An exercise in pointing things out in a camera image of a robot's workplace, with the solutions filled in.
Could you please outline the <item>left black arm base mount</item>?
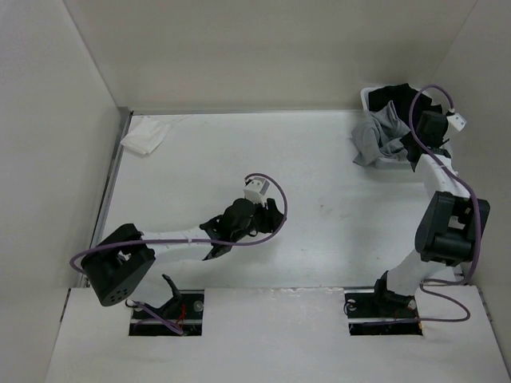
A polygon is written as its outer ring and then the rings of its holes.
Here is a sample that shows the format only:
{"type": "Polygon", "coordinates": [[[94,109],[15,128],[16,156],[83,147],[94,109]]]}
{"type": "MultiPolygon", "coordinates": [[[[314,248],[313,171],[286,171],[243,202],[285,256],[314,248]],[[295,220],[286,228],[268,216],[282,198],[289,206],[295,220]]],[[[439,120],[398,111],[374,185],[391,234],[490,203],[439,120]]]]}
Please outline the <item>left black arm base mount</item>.
{"type": "Polygon", "coordinates": [[[169,276],[162,277],[172,293],[160,307],[145,303],[159,318],[140,308],[134,301],[125,300],[131,310],[129,336],[131,337],[199,337],[203,332],[204,290],[180,290],[169,276]]]}

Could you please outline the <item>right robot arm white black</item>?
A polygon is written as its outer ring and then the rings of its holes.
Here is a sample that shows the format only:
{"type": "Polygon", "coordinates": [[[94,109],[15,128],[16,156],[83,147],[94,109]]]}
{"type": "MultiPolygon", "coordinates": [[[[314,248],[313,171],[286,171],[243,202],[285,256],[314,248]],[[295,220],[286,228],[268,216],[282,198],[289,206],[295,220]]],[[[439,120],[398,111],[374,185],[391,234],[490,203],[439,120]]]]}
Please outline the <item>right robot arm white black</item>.
{"type": "Polygon", "coordinates": [[[408,308],[416,290],[437,272],[473,263],[479,255],[490,205],[461,181],[444,146],[464,125],[457,113],[425,111],[402,138],[410,166],[421,176],[430,203],[416,230],[414,249],[374,285],[370,306],[376,314],[396,315],[408,308]]]}

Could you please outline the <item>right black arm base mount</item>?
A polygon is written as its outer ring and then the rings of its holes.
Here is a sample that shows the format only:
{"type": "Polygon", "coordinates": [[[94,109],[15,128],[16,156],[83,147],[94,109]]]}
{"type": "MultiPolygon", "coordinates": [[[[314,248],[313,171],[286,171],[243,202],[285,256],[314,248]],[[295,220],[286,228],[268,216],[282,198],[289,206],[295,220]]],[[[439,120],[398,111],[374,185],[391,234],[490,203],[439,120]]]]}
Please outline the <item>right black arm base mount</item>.
{"type": "Polygon", "coordinates": [[[386,271],[372,288],[344,290],[344,314],[351,336],[422,336],[414,296],[402,296],[387,289],[386,271]]]}

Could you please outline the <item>grey tank top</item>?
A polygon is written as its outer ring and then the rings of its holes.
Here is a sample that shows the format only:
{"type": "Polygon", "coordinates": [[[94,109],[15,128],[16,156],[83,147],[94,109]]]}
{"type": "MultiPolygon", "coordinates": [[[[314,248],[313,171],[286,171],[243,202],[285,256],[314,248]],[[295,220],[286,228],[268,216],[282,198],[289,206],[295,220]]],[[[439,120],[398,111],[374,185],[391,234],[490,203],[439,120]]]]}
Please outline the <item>grey tank top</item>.
{"type": "Polygon", "coordinates": [[[393,101],[378,112],[368,112],[352,129],[351,140],[358,150],[353,162],[359,166],[376,165],[380,160],[407,162],[401,139],[410,133],[397,114],[393,101]]]}

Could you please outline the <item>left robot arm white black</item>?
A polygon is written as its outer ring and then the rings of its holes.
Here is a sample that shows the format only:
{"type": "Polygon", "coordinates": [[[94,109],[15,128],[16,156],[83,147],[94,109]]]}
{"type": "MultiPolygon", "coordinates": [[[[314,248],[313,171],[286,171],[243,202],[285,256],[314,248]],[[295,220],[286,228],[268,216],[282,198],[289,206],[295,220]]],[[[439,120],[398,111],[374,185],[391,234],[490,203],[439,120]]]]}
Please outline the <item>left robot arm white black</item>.
{"type": "Polygon", "coordinates": [[[136,297],[150,268],[164,257],[172,261],[218,259],[236,247],[268,241],[286,218],[287,211],[280,211],[272,198],[264,203],[240,198],[224,213],[186,231],[150,233],[126,223],[81,255],[80,268],[99,303],[114,306],[136,297]]]}

